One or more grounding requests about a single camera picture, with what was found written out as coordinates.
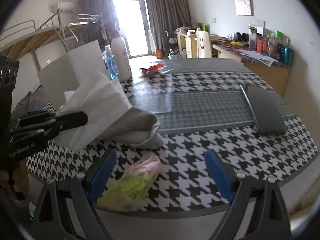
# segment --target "blue bottle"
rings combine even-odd
[[[106,49],[106,56],[107,56],[105,58],[105,62],[107,63],[107,67],[110,73],[110,79],[117,78],[119,77],[119,73],[118,73],[118,69],[117,69],[116,62],[112,54],[110,45],[105,46],[105,49]]]

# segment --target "curtain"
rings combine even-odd
[[[183,24],[191,26],[188,0],[146,0],[150,28],[156,49],[163,49],[161,38],[165,31],[172,34]]]
[[[112,0],[79,0],[78,1],[79,14],[96,14],[102,13],[102,23],[105,22],[109,24],[115,24],[118,22],[116,15],[116,9]],[[87,31],[82,32],[80,35],[80,40],[85,43],[98,40],[100,46],[108,44],[103,39],[101,30],[97,30],[94,26],[89,26]]]

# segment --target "tissue box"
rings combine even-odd
[[[64,92],[76,90],[95,71],[108,76],[98,41],[67,52],[38,72],[47,98],[56,110],[65,105]]]

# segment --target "plastic bag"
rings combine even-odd
[[[118,212],[141,209],[160,168],[161,162],[157,155],[142,157],[108,188],[104,196],[98,198],[98,206]]]
[[[142,77],[148,77],[148,76],[154,76],[154,75],[160,75],[160,74],[165,74],[169,71],[172,70],[172,68],[168,68],[165,65],[162,64],[157,64],[154,66],[151,66],[147,69],[145,68],[140,68]]]
[[[169,59],[178,59],[181,58],[180,52],[177,49],[170,49],[168,56]]]

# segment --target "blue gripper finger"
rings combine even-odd
[[[96,170],[94,176],[89,178],[90,185],[87,187],[89,190],[87,197],[91,203],[94,203],[102,195],[117,162],[117,154],[115,150],[108,149],[105,154],[108,156],[105,158],[105,160],[102,160],[103,162],[98,162],[97,165],[95,165],[96,163],[92,164],[96,166],[92,167]]]
[[[211,178],[214,180],[221,196],[231,204],[234,199],[232,192],[232,181],[226,173],[222,161],[217,160],[218,155],[214,155],[211,151],[206,151],[204,155],[205,165],[209,171]]]

